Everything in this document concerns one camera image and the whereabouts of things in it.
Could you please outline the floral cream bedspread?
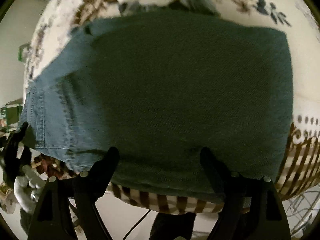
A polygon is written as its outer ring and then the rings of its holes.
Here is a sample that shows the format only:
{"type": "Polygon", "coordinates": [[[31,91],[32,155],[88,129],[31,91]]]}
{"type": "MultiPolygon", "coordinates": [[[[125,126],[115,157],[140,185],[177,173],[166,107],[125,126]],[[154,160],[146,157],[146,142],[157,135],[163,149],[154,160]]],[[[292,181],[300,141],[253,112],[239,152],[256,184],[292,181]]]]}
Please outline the floral cream bedspread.
{"type": "MultiPolygon", "coordinates": [[[[74,27],[121,15],[121,6],[167,6],[178,0],[50,0],[32,36],[24,87],[59,55],[74,27]]],[[[208,0],[222,19],[287,35],[293,69],[293,140],[319,136],[319,21],[303,0],[208,0]]]]}

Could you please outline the brown checkered bed skirt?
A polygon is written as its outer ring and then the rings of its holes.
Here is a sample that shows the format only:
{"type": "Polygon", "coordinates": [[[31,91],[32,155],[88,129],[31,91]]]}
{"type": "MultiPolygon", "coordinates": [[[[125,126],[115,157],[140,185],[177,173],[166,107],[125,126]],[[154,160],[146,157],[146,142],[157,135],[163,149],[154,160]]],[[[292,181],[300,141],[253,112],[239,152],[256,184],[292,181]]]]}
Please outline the brown checkered bed skirt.
{"type": "MultiPolygon", "coordinates": [[[[290,126],[284,159],[276,178],[275,188],[282,201],[289,200],[319,183],[319,128],[312,130],[308,118],[297,116],[290,126]]],[[[106,194],[132,206],[172,215],[217,213],[222,204],[192,197],[165,196],[134,190],[109,183],[106,194]]]]}

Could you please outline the blue denim pants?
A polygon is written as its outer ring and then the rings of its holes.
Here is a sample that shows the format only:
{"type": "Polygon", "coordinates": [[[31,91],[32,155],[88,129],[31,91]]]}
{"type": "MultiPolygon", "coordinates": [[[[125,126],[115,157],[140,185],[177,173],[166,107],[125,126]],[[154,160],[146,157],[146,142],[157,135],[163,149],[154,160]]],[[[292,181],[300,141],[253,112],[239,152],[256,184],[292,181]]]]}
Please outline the blue denim pants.
{"type": "Polygon", "coordinates": [[[284,32],[175,4],[69,36],[27,90],[27,146],[76,172],[114,146],[113,183],[206,201],[203,147],[243,176],[276,178],[293,105],[284,32]]]}

